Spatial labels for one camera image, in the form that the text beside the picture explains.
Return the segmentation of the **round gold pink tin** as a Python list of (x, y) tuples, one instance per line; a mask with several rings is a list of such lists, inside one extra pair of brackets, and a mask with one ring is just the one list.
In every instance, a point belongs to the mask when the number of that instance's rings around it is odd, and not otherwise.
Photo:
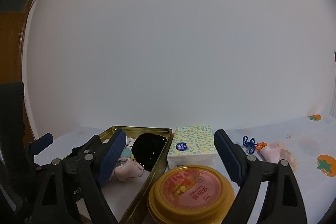
[(234, 199), (231, 183), (217, 170), (187, 165), (154, 183), (147, 207), (156, 223), (221, 223)]

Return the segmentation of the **gold rectangular tin box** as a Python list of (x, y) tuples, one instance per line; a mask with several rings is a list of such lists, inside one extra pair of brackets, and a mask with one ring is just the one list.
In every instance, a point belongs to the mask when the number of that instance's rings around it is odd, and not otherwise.
[[(112, 199), (128, 207), (121, 219), (110, 208), (101, 190), (118, 168), (117, 161), (131, 139), (135, 163), (149, 174), (138, 192), (130, 188), (112, 190)], [(93, 223), (142, 223), (148, 212), (149, 190), (164, 174), (166, 156), (173, 140), (169, 128), (113, 126), (93, 135), (85, 144), (73, 148), (63, 159), (64, 168), (74, 182), (73, 195), (81, 198)]]

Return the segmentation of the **teal pompom keychain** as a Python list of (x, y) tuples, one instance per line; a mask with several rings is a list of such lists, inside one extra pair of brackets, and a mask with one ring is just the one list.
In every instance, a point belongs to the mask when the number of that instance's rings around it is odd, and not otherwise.
[(129, 148), (125, 148), (122, 151), (120, 158), (131, 158), (131, 150)]

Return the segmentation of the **pink beige cloth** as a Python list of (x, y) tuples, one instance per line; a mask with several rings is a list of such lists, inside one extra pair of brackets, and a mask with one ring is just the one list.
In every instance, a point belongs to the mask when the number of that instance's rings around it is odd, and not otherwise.
[(271, 163), (278, 163), (280, 160), (286, 160), (291, 166), (292, 170), (296, 170), (298, 160), (288, 151), (282, 143), (278, 141), (268, 144), (267, 147), (259, 151), (262, 158)]

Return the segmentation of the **brown wooden door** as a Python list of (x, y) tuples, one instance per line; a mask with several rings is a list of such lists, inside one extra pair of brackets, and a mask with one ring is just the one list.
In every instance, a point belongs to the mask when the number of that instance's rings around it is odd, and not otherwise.
[(1, 84), (22, 81), (27, 19), (34, 0), (1, 0)]

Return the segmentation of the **pink drawstring pouch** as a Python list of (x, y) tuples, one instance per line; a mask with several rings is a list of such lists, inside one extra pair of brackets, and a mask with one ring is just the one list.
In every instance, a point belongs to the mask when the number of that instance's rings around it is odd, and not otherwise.
[(118, 160), (112, 175), (121, 182), (129, 181), (143, 175), (144, 167), (129, 157), (121, 157)]

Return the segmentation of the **white waffle cloth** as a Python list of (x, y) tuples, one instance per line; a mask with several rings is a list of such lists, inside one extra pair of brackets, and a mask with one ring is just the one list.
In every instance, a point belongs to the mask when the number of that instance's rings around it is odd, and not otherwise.
[(126, 145), (125, 145), (125, 147), (131, 149), (133, 147), (135, 141), (136, 141), (136, 138), (131, 138), (131, 137), (127, 136), (126, 137)]

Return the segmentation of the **yellow patterned tissue pack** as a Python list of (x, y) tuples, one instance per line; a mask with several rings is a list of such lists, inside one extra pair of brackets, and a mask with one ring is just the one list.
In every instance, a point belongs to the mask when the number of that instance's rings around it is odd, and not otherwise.
[(211, 126), (180, 126), (175, 129), (167, 154), (169, 169), (185, 165), (214, 167), (217, 150)]

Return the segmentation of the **blue cord orange earplugs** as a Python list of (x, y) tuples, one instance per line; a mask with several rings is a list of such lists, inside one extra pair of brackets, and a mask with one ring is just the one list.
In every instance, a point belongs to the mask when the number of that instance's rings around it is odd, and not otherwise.
[(243, 136), (243, 146), (246, 147), (249, 155), (253, 155), (255, 151), (260, 151), (268, 145), (265, 142), (256, 143), (254, 138)]

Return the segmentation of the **black beaded hat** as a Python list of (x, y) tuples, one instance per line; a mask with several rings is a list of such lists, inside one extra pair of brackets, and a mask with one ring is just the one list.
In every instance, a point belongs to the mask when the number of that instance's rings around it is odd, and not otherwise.
[(166, 137), (146, 132), (139, 135), (131, 148), (131, 152), (135, 161), (142, 165), (145, 170), (151, 172), (166, 142)]

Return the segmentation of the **persimmon print tablecloth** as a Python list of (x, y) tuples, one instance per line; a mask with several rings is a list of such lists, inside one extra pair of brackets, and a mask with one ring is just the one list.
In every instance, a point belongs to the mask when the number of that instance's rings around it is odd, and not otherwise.
[[(285, 159), (294, 167), (293, 172), (300, 188), (307, 215), (307, 223), (319, 223), (335, 201), (335, 118), (328, 112), (315, 118), (297, 118), (291, 121), (269, 124), (252, 128), (225, 130), (232, 142), (242, 145), (243, 136), (265, 141), (268, 145), (253, 155), (259, 160), (278, 163)], [(35, 162), (39, 165), (49, 164), (53, 159), (62, 159), (73, 147), (88, 141), (94, 134), (102, 130), (80, 127), (54, 140), (38, 156)], [(130, 182), (111, 182), (104, 190), (122, 189), (121, 196), (128, 200), (124, 205), (116, 198), (106, 196), (111, 209), (117, 209), (116, 218), (121, 219), (127, 207), (135, 198), (141, 186), (149, 176), (144, 170), (141, 177), (132, 178)]]

